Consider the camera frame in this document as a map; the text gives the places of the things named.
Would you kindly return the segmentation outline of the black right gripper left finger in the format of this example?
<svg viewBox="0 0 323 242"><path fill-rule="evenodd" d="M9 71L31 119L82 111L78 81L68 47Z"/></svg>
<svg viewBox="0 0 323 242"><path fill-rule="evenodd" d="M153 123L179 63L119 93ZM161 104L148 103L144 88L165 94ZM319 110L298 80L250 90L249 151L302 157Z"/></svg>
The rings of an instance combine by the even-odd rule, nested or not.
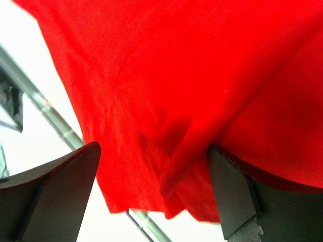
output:
<svg viewBox="0 0 323 242"><path fill-rule="evenodd" d="M1 179L1 241L76 241L101 156L91 142Z"/></svg>

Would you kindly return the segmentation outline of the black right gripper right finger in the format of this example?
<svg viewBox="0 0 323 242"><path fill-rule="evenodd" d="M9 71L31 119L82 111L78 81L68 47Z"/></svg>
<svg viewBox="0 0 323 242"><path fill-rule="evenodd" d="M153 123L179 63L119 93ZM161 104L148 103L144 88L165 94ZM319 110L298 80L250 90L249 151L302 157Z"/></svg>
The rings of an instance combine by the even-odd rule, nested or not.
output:
<svg viewBox="0 0 323 242"><path fill-rule="evenodd" d="M281 178L210 145L213 193L227 241L322 241L322 189Z"/></svg>

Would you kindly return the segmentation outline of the red t shirt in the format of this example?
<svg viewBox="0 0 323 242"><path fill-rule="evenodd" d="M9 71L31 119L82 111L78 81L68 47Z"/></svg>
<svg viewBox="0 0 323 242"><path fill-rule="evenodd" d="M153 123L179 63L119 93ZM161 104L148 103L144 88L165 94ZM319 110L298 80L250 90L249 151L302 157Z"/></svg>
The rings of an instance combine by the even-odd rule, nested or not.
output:
<svg viewBox="0 0 323 242"><path fill-rule="evenodd" d="M322 187L322 1L17 1L38 22L111 213L219 216L216 144Z"/></svg>

